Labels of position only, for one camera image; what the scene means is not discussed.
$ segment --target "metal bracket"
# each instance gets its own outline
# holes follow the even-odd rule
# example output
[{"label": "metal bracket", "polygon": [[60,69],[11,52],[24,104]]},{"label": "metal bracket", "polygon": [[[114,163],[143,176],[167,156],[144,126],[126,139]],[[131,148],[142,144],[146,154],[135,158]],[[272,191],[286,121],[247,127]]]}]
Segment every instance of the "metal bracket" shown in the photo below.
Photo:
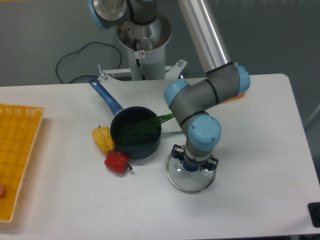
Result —
[{"label": "metal bracket", "polygon": [[[165,80],[174,80],[178,79],[181,75],[183,69],[187,66],[188,62],[180,59],[176,62],[174,66],[165,66]],[[100,76],[97,78],[100,82],[106,80],[116,80],[117,78],[126,78],[131,79],[130,68],[122,69],[110,69],[110,70],[101,70],[99,68]]]}]

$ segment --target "black cable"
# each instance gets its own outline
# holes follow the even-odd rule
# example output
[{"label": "black cable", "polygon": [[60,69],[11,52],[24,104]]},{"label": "black cable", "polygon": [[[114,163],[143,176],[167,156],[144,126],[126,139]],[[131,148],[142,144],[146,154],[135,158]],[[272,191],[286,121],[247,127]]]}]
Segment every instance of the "black cable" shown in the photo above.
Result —
[{"label": "black cable", "polygon": [[[111,45],[111,44],[108,44],[108,43],[103,43],[103,42],[99,42],[99,41],[92,41],[92,42],[89,42],[87,43],[86,45],[84,45],[82,48],[80,48],[79,50],[77,51],[74,51],[74,52],[70,52],[66,55],[64,55],[62,58],[60,58],[60,60],[57,62],[57,64],[55,65],[55,74],[56,76],[58,77],[58,79],[60,80],[60,82],[62,84],[64,84],[64,82],[61,80],[59,74],[58,74],[58,65],[59,63],[62,61],[62,59],[64,59],[65,57],[71,55],[71,54],[76,54],[76,53],[79,53],[81,52],[83,49],[85,49],[87,46],[91,45],[91,44],[100,44],[100,45],[105,45],[105,46],[109,46],[109,47],[112,47],[114,49],[116,49],[118,51],[118,53],[120,54],[120,62],[118,64],[118,66],[116,67],[116,69],[118,69],[122,63],[122,54],[121,54],[121,51],[119,50],[119,48],[117,48],[116,46],[114,45]],[[81,76],[77,76],[76,78],[72,79],[71,81],[67,82],[67,84],[70,84],[71,82],[73,82],[74,80],[77,80],[77,79],[80,79],[80,78],[84,78],[84,77],[88,77],[88,78],[98,78],[99,76],[96,76],[96,75],[81,75]]]}]

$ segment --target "white table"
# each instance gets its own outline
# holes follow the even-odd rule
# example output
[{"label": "white table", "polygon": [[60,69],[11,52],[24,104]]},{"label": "white table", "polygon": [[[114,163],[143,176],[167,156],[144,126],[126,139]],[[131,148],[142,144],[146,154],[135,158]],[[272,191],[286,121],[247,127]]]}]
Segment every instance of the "white table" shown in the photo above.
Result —
[{"label": "white table", "polygon": [[[191,84],[199,79],[189,79]],[[122,104],[169,113],[163,91],[172,81],[106,82]],[[131,161],[123,177],[109,171],[91,132],[113,114],[88,84],[0,87],[0,102],[45,107],[32,164],[13,223],[0,239],[182,240],[320,233],[307,205],[320,186],[289,79],[251,77],[237,101],[208,110],[222,126],[213,184],[185,194],[167,179],[166,160],[185,136],[163,125],[150,157]]]}]

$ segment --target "orange object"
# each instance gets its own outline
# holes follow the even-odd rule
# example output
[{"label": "orange object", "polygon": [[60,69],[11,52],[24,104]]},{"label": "orange object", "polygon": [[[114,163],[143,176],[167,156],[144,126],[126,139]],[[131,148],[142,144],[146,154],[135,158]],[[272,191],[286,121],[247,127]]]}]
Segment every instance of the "orange object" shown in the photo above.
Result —
[{"label": "orange object", "polygon": [[238,95],[238,96],[236,96],[236,97],[233,97],[233,98],[230,98],[230,99],[227,100],[227,101],[224,101],[224,103],[229,103],[229,102],[238,100],[238,99],[240,99],[240,98],[243,98],[245,95],[246,95],[246,92],[243,92],[243,93],[241,93],[240,95]]},{"label": "orange object", "polygon": [[12,221],[44,110],[0,103],[0,182],[6,190],[0,198],[0,222]]}]

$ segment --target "black saucepan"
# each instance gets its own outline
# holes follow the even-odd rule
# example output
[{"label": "black saucepan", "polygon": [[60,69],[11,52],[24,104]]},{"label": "black saucepan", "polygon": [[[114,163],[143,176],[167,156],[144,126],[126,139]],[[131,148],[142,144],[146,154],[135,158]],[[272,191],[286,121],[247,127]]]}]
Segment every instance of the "black saucepan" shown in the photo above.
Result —
[{"label": "black saucepan", "polygon": [[132,106],[123,109],[97,79],[92,78],[89,83],[105,100],[114,114],[110,126],[110,134],[117,150],[131,159],[144,159],[153,154],[160,144],[161,125],[154,129],[153,136],[147,142],[124,144],[119,141],[118,136],[123,128],[147,119],[155,118],[157,115],[143,106]]}]

